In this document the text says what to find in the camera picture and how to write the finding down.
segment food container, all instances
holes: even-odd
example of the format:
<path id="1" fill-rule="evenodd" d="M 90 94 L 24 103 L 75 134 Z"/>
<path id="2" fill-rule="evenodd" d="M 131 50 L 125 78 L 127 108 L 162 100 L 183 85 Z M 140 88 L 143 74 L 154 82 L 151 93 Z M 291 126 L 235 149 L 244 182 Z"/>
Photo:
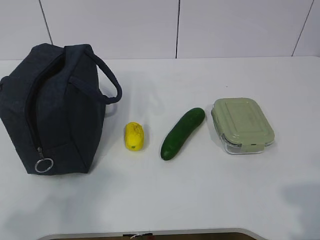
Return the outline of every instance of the food container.
<path id="1" fill-rule="evenodd" d="M 250 98 L 221 98 L 211 115 L 229 154 L 258 154 L 275 140 L 275 133 L 259 105 Z"/>

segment zipper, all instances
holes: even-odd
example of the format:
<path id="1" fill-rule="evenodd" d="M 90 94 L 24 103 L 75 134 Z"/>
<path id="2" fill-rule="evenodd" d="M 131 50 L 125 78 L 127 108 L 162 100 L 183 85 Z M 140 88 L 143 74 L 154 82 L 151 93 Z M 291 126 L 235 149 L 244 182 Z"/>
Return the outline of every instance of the zipper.
<path id="1" fill-rule="evenodd" d="M 43 146 L 37 127 L 37 98 L 38 93 L 47 80 L 58 74 L 64 67 L 64 53 L 59 55 L 50 63 L 44 71 L 33 81 L 25 101 L 24 116 L 30 131 L 31 139 L 35 150 L 39 153 L 41 160 L 44 160 Z"/>

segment yellow lemon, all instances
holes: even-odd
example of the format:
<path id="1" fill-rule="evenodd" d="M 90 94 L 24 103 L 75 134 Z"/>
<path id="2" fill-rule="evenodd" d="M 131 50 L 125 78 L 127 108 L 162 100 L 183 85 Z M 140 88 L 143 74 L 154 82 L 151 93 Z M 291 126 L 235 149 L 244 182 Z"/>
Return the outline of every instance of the yellow lemon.
<path id="1" fill-rule="evenodd" d="M 144 146 L 144 130 L 139 123 L 130 122 L 125 126 L 125 147 L 131 151 L 139 151 Z"/>

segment green cucumber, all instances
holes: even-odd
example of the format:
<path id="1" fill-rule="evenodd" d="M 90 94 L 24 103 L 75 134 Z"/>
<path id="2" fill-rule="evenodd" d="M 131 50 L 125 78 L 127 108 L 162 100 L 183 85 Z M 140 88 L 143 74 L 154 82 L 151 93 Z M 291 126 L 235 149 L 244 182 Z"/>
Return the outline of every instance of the green cucumber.
<path id="1" fill-rule="evenodd" d="M 165 161 L 172 159 L 190 134 L 204 121 L 205 116 L 205 111 L 199 107 L 187 111 L 164 139 L 161 158 Z"/>

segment zipper pull ring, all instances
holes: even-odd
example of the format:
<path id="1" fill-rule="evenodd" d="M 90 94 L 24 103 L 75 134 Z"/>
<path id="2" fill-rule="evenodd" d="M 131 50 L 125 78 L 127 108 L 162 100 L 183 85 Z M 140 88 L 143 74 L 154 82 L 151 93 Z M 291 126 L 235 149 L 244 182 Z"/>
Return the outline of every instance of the zipper pull ring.
<path id="1" fill-rule="evenodd" d="M 35 171 L 36 171 L 37 173 L 45 173 L 45 172 L 49 171 L 49 170 L 53 167 L 54 161 L 53 161 L 51 158 L 45 158 L 45 156 L 44 156 L 44 154 L 43 154 L 43 152 L 42 152 L 42 148 L 41 148 L 41 147 L 38 147 L 36 150 L 37 150 L 37 152 L 39 153 L 41 159 L 35 163 L 34 169 L 35 169 Z M 49 164 L 50 164 L 50 165 L 49 165 L 49 166 L 47 167 L 47 169 L 45 169 L 45 170 L 39 170 L 39 169 L 38 169 L 38 165 L 39 165 L 41 162 L 43 162 L 43 161 L 49 161 Z"/>

